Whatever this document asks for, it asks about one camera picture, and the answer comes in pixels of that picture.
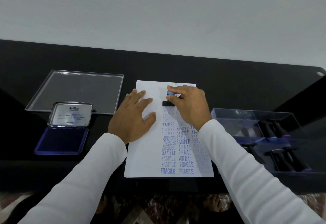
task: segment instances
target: black tabletop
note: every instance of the black tabletop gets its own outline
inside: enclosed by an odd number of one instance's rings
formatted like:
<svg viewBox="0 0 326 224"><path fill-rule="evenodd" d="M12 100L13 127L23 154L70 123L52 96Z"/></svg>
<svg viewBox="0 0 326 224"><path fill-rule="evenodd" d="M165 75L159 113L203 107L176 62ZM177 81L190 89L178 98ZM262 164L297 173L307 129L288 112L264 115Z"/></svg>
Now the black tabletop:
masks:
<svg viewBox="0 0 326 224"><path fill-rule="evenodd" d="M325 111L319 101L325 80L317 74L326 74L322 68L7 40L0 40L0 51L0 191L50 189L107 131L112 115L92 115L90 133L80 155L34 155L49 114L27 112L24 108L52 69L124 74L119 104L137 80L149 80L196 83L205 91L210 109L277 110L296 116L302 113L298 110L304 110L299 123L318 144L319 152L326 152L322 128L326 124ZM117 168L107 188L130 193L227 192L216 168L214 178L127 179L124 167L125 163ZM279 179L295 192L326 191L326 175Z"/></svg>

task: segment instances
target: sleeve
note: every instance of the sleeve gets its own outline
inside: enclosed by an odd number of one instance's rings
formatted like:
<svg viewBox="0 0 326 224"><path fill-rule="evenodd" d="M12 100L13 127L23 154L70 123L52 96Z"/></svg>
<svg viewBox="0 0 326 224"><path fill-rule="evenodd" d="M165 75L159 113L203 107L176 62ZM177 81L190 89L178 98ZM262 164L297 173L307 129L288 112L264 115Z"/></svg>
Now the sleeve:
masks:
<svg viewBox="0 0 326 224"><path fill-rule="evenodd" d="M125 144L118 136L103 134L85 158L19 224L89 224L108 179L126 156Z"/></svg>
<svg viewBox="0 0 326 224"><path fill-rule="evenodd" d="M325 223L247 153L217 120L204 124L198 135L246 224Z"/></svg>

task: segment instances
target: ink pad lid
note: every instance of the ink pad lid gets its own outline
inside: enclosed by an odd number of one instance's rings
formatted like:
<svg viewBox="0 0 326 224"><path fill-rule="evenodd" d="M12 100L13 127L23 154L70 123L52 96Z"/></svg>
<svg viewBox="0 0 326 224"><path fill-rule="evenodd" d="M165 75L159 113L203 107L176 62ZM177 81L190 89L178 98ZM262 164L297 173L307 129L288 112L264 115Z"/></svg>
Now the ink pad lid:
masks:
<svg viewBox="0 0 326 224"><path fill-rule="evenodd" d="M87 127L93 105L84 102L56 102L53 104L48 126Z"/></svg>

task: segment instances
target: white paper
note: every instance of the white paper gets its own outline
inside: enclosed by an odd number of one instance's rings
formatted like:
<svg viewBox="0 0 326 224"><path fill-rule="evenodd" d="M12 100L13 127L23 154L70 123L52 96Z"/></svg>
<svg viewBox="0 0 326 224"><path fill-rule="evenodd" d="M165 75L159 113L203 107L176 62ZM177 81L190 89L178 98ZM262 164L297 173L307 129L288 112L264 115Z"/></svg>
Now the white paper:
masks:
<svg viewBox="0 0 326 224"><path fill-rule="evenodd" d="M214 177L212 162L198 140L198 132L185 123L176 107L162 106L166 86L195 84L137 81L137 91L153 98L143 118L155 111L156 122L139 140L129 143L125 177Z"/></svg>

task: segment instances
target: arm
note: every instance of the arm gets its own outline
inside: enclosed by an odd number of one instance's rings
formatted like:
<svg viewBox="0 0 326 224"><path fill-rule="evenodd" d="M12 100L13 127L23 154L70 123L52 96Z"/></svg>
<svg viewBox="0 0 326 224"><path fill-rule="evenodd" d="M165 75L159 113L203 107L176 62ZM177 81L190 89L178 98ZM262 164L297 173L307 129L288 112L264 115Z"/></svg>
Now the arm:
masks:
<svg viewBox="0 0 326 224"><path fill-rule="evenodd" d="M212 120L205 93L195 87L167 87L185 122L199 131L241 218L246 224L325 223L300 198L247 153L223 126Z"/></svg>
<svg viewBox="0 0 326 224"><path fill-rule="evenodd" d="M114 170L127 156L125 145L141 138L156 121L141 114L153 101L140 98L145 91L127 94L103 134L85 158L50 193L32 208L19 224L89 224L103 190Z"/></svg>

